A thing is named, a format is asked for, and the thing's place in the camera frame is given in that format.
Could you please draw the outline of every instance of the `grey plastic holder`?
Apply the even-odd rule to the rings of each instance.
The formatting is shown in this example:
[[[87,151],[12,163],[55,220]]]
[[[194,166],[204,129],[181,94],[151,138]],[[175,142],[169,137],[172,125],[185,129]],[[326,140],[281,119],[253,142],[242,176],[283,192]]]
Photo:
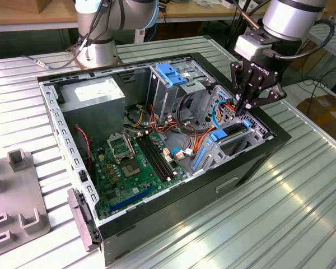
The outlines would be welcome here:
[[[31,153],[8,152],[0,159],[0,255],[49,230]]]

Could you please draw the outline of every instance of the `expansion card slot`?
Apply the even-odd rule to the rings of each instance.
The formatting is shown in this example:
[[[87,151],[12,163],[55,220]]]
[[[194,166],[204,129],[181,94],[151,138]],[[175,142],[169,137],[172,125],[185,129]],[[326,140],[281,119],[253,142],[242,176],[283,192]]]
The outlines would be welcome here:
[[[152,188],[153,188],[153,186],[145,189],[143,192],[137,193],[135,196],[132,196],[132,197],[130,197],[130,198],[124,200],[124,201],[121,201],[121,202],[117,203],[114,206],[111,206],[110,207],[110,211],[113,212],[115,210],[119,210],[122,207],[130,205],[131,203],[133,203],[133,202],[135,202],[135,201],[137,201],[137,200],[139,200],[139,199],[147,196],[150,193],[150,191],[151,191]]]

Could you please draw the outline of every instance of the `metal slatted table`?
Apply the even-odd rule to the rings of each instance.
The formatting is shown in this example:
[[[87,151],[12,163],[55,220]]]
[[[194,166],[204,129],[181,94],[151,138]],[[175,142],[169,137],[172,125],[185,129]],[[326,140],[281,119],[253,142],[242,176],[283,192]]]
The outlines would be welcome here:
[[[328,36],[329,31],[330,28],[327,25],[316,25],[311,29],[307,35],[307,38],[315,44],[320,44]],[[324,49],[336,56],[336,31],[331,41],[327,43]]]
[[[125,62],[200,52],[229,77],[234,60],[203,37],[119,47]],[[59,66],[70,54],[39,58]],[[72,64],[63,71],[78,69]],[[67,203],[71,187],[36,77],[24,58],[0,60],[0,158],[31,151],[52,230],[0,256],[0,268],[102,268],[86,253]],[[336,143],[285,101],[264,110],[292,136],[254,178],[112,268],[336,268]]]

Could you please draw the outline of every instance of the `green motherboard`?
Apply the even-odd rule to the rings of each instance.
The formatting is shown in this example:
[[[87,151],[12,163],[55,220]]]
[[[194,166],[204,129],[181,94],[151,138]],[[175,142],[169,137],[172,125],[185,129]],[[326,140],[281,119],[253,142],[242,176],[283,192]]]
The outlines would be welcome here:
[[[150,133],[144,139],[130,138],[135,155],[121,161],[117,161],[115,156],[128,149],[122,143],[123,139],[92,150],[95,187],[100,197],[96,210],[100,220],[186,178],[184,170],[175,161],[166,160],[165,145],[157,133]],[[172,176],[165,176],[162,167],[166,171],[169,168]]]

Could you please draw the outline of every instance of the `yellow wire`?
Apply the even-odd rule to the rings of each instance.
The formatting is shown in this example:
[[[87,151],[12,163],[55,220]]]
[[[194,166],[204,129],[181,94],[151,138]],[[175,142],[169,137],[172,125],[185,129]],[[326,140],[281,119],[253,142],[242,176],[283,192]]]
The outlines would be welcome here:
[[[142,109],[142,110],[141,110],[141,116],[139,117],[139,120],[137,121],[137,123],[134,124],[134,125],[132,125],[133,127],[137,127],[137,126],[141,125],[144,112],[145,112],[145,110]]]

